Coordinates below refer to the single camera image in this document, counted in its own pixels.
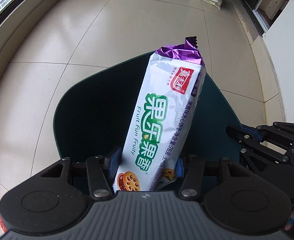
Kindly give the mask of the red fuzzy slipper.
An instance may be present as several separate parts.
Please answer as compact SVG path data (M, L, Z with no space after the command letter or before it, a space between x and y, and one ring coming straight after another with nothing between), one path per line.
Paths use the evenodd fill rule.
M7 228L6 228L4 222L3 222L2 218L1 218L1 215L0 215L0 227L1 227L2 231L3 231L3 233L7 232Z

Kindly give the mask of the dark teal trash bin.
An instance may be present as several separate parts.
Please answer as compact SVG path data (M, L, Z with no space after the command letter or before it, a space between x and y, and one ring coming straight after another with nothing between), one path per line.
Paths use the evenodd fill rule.
M54 115L59 155L82 163L123 148L150 53L92 75L69 89ZM214 81L206 77L182 154L207 161L239 160L240 145L226 127L241 124Z

